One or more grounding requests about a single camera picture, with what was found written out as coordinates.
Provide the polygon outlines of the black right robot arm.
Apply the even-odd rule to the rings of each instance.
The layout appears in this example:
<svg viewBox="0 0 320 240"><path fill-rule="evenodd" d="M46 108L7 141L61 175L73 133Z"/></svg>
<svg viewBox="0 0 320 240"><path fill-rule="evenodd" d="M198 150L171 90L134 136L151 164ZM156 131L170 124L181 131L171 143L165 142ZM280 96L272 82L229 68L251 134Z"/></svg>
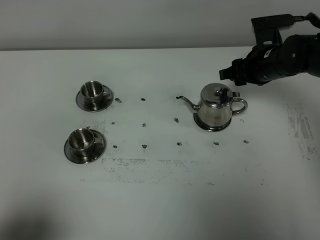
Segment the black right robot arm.
<svg viewBox="0 0 320 240"><path fill-rule="evenodd" d="M221 80L236 86L265 85L273 80L308 73L320 76L320 35L292 35L282 44L254 46L246 58L219 71Z"/></svg>

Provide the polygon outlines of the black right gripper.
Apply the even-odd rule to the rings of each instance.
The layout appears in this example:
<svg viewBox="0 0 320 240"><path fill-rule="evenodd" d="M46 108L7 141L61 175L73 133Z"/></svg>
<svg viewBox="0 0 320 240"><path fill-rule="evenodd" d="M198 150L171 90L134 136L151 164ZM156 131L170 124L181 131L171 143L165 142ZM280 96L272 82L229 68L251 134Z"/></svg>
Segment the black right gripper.
<svg viewBox="0 0 320 240"><path fill-rule="evenodd" d="M254 84L263 86L265 83L259 81L249 72L246 61L242 58L235 59L231 62L231 66L219 71L220 80L231 80L236 86L245 86Z"/></svg>

